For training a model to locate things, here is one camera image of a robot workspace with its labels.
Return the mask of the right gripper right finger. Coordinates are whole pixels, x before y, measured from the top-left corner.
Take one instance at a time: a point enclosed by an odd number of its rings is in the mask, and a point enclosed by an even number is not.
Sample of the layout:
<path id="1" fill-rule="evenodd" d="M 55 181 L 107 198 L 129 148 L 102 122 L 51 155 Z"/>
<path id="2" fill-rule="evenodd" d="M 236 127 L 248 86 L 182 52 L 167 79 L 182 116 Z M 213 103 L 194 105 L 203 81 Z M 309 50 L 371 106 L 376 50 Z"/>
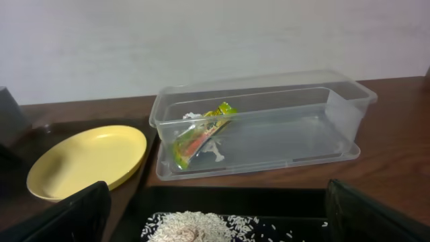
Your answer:
<path id="1" fill-rule="evenodd" d="M 429 242 L 429 226 L 337 179 L 328 183 L 325 209 L 333 241 Z"/>

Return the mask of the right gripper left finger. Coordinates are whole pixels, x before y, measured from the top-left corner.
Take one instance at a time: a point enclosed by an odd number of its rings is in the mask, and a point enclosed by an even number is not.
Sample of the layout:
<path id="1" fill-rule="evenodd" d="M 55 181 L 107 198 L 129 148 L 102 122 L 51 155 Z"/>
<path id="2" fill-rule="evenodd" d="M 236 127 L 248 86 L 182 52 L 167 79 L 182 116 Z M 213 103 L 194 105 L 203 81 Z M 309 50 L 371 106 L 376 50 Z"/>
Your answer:
<path id="1" fill-rule="evenodd" d="M 108 185 L 97 181 L 44 212 L 2 231 L 1 242 L 99 242 L 111 204 Z"/>

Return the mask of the yellow round plate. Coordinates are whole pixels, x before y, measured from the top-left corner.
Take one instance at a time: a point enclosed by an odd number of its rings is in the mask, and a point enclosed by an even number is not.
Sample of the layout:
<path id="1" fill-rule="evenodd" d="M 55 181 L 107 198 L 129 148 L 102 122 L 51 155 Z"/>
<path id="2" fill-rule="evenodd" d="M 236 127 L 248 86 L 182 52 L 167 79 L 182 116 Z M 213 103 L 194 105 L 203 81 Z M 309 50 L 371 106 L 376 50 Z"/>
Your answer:
<path id="1" fill-rule="evenodd" d="M 113 190 L 137 172 L 146 148 L 145 135 L 131 126 L 80 132 L 38 158 L 28 173 L 27 189 L 50 202 L 59 202 L 99 181 Z"/>

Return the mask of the rice food waste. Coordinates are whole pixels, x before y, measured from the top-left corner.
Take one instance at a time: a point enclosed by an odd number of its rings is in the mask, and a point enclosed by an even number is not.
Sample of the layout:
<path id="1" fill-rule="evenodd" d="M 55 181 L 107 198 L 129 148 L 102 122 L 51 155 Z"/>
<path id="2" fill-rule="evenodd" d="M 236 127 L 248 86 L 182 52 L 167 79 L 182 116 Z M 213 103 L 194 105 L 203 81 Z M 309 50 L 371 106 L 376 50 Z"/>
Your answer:
<path id="1" fill-rule="evenodd" d="M 323 218 L 276 218 L 203 212 L 157 212 L 140 234 L 148 242 L 330 241 Z"/>

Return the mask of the green snack wrapper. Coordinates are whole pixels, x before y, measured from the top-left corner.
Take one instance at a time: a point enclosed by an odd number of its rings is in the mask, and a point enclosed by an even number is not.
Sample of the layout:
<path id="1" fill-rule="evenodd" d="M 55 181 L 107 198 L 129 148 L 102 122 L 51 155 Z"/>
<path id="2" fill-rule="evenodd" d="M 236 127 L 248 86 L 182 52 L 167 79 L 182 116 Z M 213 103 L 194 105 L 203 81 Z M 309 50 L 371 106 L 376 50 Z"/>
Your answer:
<path id="1" fill-rule="evenodd" d="M 186 131 L 182 132 L 171 146 L 173 158 L 178 168 L 187 169 L 200 149 L 230 122 L 230 118 L 225 118 L 225 115 L 236 113 L 236 108 L 222 102 L 216 110 L 206 112 L 202 116 L 203 118 L 215 117 L 213 121 L 204 120 L 200 124 L 192 124 Z"/>

